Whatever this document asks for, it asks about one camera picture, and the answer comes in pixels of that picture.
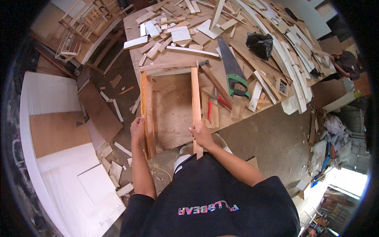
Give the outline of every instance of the pliers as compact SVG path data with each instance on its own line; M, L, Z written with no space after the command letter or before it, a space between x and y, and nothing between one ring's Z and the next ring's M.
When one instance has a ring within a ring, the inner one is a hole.
M207 116L207 119L210 120L211 119L211 112L212 112L212 102L211 100L213 99L216 99L218 100L219 102L221 102L222 105L224 105L227 109L231 109L232 107L228 104L228 102L226 102L221 96L218 96L216 95L216 88L213 87L213 92L212 94L207 92L206 90L203 90L207 95L210 96L210 100L208 101L208 116Z

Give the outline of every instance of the hand saw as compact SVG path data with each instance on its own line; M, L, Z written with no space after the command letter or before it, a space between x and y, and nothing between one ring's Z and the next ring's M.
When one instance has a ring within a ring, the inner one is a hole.
M230 96L236 95L250 98L246 77L243 74L241 67L238 65L237 60L221 36L217 37L217 42L220 47L222 61L224 62L226 81L228 82ZM235 84L240 84L245 90L235 89Z

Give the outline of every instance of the wooden shelf frame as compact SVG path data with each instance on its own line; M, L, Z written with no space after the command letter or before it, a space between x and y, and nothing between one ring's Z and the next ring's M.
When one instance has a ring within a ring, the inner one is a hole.
M191 68L191 87L192 87L192 113L193 113L193 125L196 130L199 131L201 126L201 108L200 108L200 89L199 89L199 78L198 71L199 68L196 62L191 64L184 64L181 67ZM178 67L178 65L162 64L161 66L155 65L160 69ZM146 68L145 71L141 71L141 115L145 116L144 124L144 147L145 147L145 158L150 160L151 157L157 154L155 146L155 132L154 132L154 120L153 120L153 85L152 76L147 75L147 71L154 70L153 68ZM197 159L203 156L203 148L196 144L193 139L193 149L194 154L196 154Z

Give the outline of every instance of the person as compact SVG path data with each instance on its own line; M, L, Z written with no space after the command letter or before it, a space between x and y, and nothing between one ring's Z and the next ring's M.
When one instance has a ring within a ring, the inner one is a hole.
M142 116L130 126L135 193L120 237L298 236L299 216L280 179L264 179L254 166L218 146L204 121L198 131L189 131L207 152L181 161L157 197L141 146L144 123Z
M354 54L350 51L342 51L341 55L333 54L329 57L337 73L327 76L323 81L333 79L350 78L352 81L359 79L359 67Z

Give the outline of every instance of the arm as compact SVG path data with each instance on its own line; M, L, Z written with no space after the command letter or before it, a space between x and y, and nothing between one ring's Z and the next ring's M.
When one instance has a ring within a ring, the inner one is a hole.
M338 70L338 71L340 71L340 73L342 73L342 75L344 76L344 77L349 77L350 78L350 73L347 73L347 72L345 72L336 62L335 62L335 60L334 60L334 57L333 56L330 56L329 57L330 58L330 61L332 62L332 64L334 65L334 67Z
M136 118L131 126L130 133L132 134L132 179L134 192L143 194L153 198L157 198L153 177L151 176L149 166L147 165L145 155L141 147L141 141L144 137L145 117Z
M254 166L216 145L204 120L201 123L199 132L194 127L189 128L189 131L196 142L212 154L239 181L254 186L264 180L262 174Z

